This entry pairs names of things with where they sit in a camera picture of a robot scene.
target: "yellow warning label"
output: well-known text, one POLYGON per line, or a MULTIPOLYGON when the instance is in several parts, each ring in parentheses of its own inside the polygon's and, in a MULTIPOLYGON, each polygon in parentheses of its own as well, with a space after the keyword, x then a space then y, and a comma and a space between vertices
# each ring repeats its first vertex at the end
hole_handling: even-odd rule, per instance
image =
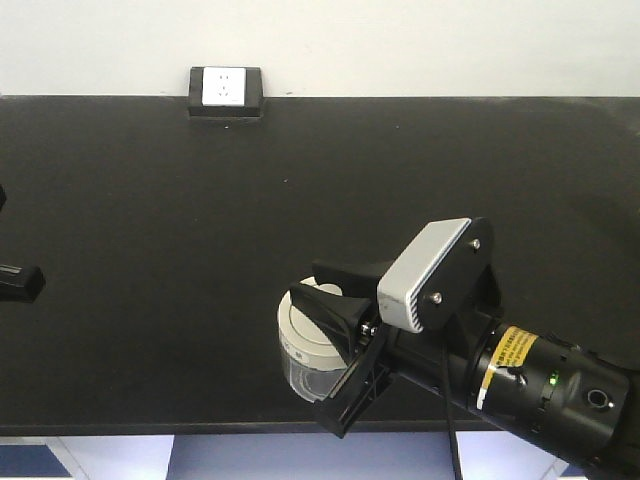
POLYGON ((521 367, 537 339, 537 335, 518 327, 507 328, 491 356, 487 370, 484 372, 484 378, 478 394, 477 407, 479 410, 482 410, 484 398, 496 369, 499 367, 521 367))

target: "black cable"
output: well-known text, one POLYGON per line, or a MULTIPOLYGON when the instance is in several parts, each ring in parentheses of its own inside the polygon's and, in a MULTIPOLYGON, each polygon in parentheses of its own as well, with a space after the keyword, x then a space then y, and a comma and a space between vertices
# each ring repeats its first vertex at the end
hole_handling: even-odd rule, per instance
POLYGON ((442 342, 442 398, 444 399, 444 411, 447 418, 447 430, 449 432, 449 450, 451 450, 451 463, 455 480, 462 479, 460 467, 460 452, 458 451, 458 438, 453 423, 453 404, 451 403, 451 385, 449 381, 449 353, 447 342, 442 342))

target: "white wall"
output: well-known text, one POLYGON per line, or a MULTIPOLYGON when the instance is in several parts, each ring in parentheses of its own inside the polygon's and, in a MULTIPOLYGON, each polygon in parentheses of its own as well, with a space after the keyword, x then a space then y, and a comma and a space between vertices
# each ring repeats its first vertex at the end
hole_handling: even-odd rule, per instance
POLYGON ((185 95, 192 65, 268 96, 640 95, 637 0, 0 0, 0 92, 185 95))

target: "clear plastic jar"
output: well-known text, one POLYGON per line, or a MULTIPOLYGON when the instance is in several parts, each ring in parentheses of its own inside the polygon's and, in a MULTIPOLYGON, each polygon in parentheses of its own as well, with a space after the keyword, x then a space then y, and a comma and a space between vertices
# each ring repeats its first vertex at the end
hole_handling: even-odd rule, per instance
MULTIPOLYGON (((335 285, 317 286, 313 277, 302 283, 340 295, 335 285)), ((309 402, 324 399, 346 370, 329 339, 291 304, 289 292, 278 308, 282 369, 291 388, 309 402)))

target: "green led light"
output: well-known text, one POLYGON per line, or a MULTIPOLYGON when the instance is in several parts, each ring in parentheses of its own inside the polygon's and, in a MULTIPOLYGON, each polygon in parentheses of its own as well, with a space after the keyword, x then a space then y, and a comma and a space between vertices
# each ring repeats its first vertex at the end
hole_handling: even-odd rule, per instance
POLYGON ((558 383, 559 377, 560 377, 560 374, 557 371, 553 372, 549 377, 549 385, 551 385, 552 387, 555 387, 556 384, 558 383))

